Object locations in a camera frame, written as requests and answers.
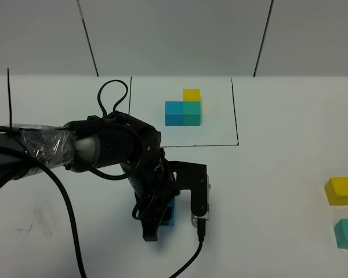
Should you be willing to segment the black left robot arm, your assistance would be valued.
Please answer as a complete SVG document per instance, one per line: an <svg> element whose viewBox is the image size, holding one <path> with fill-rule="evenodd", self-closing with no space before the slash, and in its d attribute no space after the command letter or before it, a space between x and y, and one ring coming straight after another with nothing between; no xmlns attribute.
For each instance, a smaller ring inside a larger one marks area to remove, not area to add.
<svg viewBox="0 0 348 278"><path fill-rule="evenodd" d="M122 112L63 127L0 126L0 189L11 180L61 166L110 181L127 179L136 198L132 216L141 222L143 239L157 241L177 192L169 186L173 174L161 133L153 126Z"/></svg>

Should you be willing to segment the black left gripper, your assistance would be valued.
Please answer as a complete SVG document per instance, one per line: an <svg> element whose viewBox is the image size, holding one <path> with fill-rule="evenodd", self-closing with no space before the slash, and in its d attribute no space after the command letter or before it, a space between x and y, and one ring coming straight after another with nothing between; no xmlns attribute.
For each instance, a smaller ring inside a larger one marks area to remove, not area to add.
<svg viewBox="0 0 348 278"><path fill-rule="evenodd" d="M168 203L175 198L169 185L174 182L165 151L146 151L140 167L128 178L135 192L133 217L142 225L146 242L157 242L157 231Z"/></svg>

